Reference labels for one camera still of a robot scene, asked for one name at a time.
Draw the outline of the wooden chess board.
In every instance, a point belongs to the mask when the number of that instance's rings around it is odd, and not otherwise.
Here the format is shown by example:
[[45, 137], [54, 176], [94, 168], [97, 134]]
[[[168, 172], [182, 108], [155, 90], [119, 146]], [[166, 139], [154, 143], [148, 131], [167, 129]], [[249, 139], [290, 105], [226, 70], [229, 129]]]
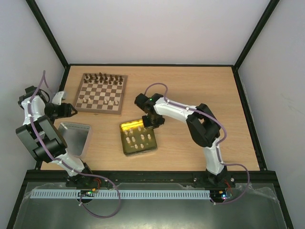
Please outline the wooden chess board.
[[84, 73], [73, 106], [78, 112], [120, 115], [127, 80], [127, 75]]

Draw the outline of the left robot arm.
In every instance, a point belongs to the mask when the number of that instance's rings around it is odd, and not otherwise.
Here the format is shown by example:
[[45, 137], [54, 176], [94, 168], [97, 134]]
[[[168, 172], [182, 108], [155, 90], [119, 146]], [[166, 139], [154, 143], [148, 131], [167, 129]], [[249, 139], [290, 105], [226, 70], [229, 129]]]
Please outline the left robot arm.
[[24, 122], [16, 135], [36, 161], [53, 163], [67, 172], [66, 184], [71, 187], [90, 187], [94, 178], [88, 165], [67, 152], [68, 145], [54, 120], [72, 117], [78, 112], [70, 103], [64, 103], [64, 92], [56, 93], [54, 100], [35, 86], [25, 89], [18, 105], [24, 110]]

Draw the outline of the gold tin with pieces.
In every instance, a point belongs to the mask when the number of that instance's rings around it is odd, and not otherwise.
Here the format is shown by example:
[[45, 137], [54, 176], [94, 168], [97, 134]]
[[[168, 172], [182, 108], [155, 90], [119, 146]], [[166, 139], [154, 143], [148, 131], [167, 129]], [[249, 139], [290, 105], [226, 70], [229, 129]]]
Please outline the gold tin with pieces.
[[125, 156], [135, 156], [157, 149], [154, 130], [145, 128], [142, 119], [121, 123], [119, 128]]

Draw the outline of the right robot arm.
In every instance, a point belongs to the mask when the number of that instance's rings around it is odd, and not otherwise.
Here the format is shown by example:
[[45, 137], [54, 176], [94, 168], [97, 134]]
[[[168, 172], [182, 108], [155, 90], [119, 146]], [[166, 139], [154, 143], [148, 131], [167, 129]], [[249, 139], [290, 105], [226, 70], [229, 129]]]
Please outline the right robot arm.
[[213, 187], [224, 182], [227, 168], [219, 147], [221, 125], [207, 105], [189, 106], [170, 101], [161, 94], [152, 97], [139, 94], [134, 103], [145, 112], [142, 117], [145, 128], [158, 128], [165, 123], [165, 116], [185, 123], [192, 140], [203, 148], [207, 181]]

